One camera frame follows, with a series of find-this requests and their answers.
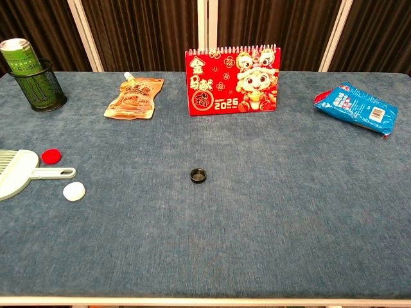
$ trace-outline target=dustpan handle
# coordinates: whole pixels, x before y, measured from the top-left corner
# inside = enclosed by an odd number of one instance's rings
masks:
[[[32,180],[74,178],[75,168],[35,168],[30,175]]]

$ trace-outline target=blue felt tablecloth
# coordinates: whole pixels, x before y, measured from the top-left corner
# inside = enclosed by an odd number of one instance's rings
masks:
[[[184,73],[134,76],[165,79],[149,121],[103,117],[122,73],[57,73],[50,113],[0,79],[0,148],[78,172],[0,201],[0,296],[411,298],[410,77],[283,72],[276,112],[190,117]],[[398,107],[388,139],[313,107],[343,81]]]

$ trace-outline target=white table edge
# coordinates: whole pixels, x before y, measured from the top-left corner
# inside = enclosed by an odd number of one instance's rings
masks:
[[[411,299],[368,298],[124,298],[68,296],[0,296],[0,305],[116,306],[390,306],[411,307]]]

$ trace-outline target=black mesh pen holder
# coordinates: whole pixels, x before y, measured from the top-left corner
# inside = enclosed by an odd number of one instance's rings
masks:
[[[30,75],[9,74],[17,81],[34,111],[56,110],[66,103],[67,98],[58,84],[51,62],[40,59],[40,63],[44,68],[41,72]]]

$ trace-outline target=curtain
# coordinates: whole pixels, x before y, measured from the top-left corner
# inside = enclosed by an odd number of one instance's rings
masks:
[[[329,71],[411,75],[411,1],[354,0]]]
[[[0,41],[28,40],[54,71],[91,71],[66,0],[1,0],[0,24]],[[9,71],[2,56],[0,70],[1,75]]]
[[[284,71],[318,71],[341,0],[219,0],[218,45],[277,44]]]
[[[185,71],[198,47],[195,0],[83,0],[105,71]]]

